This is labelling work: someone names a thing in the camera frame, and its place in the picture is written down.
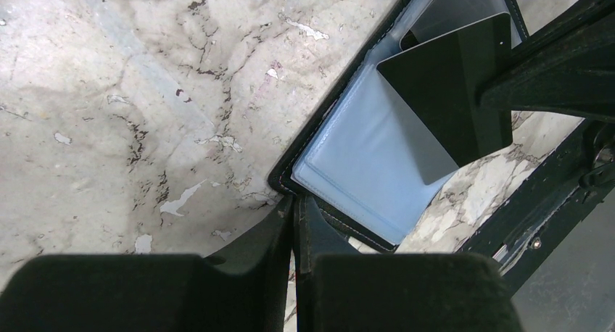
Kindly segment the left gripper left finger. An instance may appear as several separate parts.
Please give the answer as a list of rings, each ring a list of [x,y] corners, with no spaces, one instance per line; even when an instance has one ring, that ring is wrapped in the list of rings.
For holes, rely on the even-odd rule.
[[[293,199],[217,252],[46,255],[1,294],[3,331],[281,331]]]

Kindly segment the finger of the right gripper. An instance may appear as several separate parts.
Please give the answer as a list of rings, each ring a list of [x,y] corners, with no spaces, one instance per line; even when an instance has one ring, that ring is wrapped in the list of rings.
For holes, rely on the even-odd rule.
[[[479,105],[614,122],[614,0],[579,0],[513,50]]]

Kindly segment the black card holder wallet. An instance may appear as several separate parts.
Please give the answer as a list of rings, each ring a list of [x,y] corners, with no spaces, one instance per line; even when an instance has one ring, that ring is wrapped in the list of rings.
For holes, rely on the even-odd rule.
[[[280,193],[311,195],[331,226],[379,252],[396,250],[460,169],[422,180],[427,130],[376,69],[403,52],[392,30],[409,3],[394,1],[268,176]]]

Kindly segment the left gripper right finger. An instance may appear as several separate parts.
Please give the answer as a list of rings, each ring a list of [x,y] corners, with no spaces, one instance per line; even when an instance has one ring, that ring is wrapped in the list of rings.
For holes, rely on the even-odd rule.
[[[311,196],[294,204],[299,331],[521,331],[492,259],[363,254]]]

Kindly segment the black credit card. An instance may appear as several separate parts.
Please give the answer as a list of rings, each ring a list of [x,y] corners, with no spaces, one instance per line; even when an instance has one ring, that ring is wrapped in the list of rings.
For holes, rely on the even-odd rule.
[[[392,32],[404,51],[501,12],[510,15],[511,43],[518,46],[528,32],[516,0],[410,0]]]
[[[479,101],[510,53],[511,19],[500,12],[377,64],[416,116],[415,124],[427,130],[418,137],[416,158],[426,184],[511,145],[510,111]]]

